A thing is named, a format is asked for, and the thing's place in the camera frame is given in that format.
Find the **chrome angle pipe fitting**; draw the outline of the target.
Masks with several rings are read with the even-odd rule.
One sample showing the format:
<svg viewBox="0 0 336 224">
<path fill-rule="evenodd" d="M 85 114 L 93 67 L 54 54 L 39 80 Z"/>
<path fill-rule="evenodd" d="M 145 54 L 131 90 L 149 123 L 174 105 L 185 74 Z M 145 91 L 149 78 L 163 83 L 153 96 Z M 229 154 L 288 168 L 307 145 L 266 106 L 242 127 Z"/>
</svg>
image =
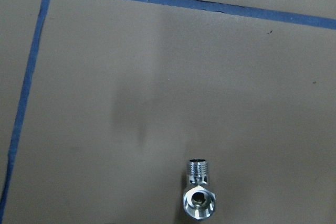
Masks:
<svg viewBox="0 0 336 224">
<path fill-rule="evenodd" d="M 182 198 L 183 209 L 189 217 L 197 221 L 210 218 L 216 209 L 216 196 L 208 188 L 208 177 L 208 162 L 205 159 L 188 161 L 186 188 Z"/>
</svg>

